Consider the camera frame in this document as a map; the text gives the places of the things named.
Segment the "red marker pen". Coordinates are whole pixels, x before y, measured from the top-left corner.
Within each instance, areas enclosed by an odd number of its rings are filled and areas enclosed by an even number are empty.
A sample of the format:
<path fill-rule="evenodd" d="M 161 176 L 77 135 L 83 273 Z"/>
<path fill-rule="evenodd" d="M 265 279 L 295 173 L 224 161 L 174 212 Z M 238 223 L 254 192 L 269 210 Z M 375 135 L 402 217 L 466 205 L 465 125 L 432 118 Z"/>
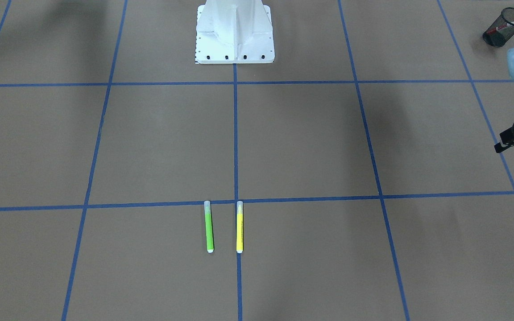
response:
<path fill-rule="evenodd" d="M 485 31 L 486 34 L 514 34 L 514 25 L 512 24 L 505 24 L 505 25 L 499 25 L 494 26 Z"/>

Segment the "black mesh pen cup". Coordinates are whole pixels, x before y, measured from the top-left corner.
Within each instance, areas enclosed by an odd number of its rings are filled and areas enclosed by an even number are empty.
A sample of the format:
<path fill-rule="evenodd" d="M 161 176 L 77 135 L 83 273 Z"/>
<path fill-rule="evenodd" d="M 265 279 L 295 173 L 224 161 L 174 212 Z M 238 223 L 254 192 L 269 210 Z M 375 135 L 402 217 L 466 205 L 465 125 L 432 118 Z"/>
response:
<path fill-rule="evenodd" d="M 514 8 L 506 7 L 483 32 L 483 41 L 495 48 L 503 47 L 514 36 Z"/>

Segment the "yellow highlighter pen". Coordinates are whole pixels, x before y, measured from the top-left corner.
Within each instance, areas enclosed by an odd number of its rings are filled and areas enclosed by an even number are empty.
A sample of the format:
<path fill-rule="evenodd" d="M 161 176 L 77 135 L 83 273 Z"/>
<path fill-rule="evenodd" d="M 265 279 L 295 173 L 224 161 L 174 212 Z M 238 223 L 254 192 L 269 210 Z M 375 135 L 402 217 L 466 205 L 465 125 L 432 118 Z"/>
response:
<path fill-rule="evenodd" d="M 237 201 L 235 205 L 235 250 L 237 254 L 244 251 L 244 204 Z"/>

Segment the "green highlighter pen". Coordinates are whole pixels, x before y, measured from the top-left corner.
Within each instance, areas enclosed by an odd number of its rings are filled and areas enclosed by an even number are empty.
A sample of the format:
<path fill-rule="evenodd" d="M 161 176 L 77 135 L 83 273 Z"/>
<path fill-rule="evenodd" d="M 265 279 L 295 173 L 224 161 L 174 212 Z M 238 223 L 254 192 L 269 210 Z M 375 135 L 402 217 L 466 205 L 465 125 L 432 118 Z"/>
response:
<path fill-rule="evenodd" d="M 213 236 L 211 202 L 209 200 L 204 201 L 203 209 L 204 209 L 206 250 L 208 253 L 213 253 L 215 250 L 215 246 L 214 246 L 214 236 Z"/>

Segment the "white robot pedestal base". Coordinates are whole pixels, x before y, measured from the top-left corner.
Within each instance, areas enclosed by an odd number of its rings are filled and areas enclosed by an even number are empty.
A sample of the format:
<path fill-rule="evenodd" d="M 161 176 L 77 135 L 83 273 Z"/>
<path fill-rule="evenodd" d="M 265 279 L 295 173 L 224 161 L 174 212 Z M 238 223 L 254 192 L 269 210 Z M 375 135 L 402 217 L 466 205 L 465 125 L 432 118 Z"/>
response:
<path fill-rule="evenodd" d="M 274 63 L 271 8 L 261 0 L 207 0 L 196 12 L 195 63 Z"/>

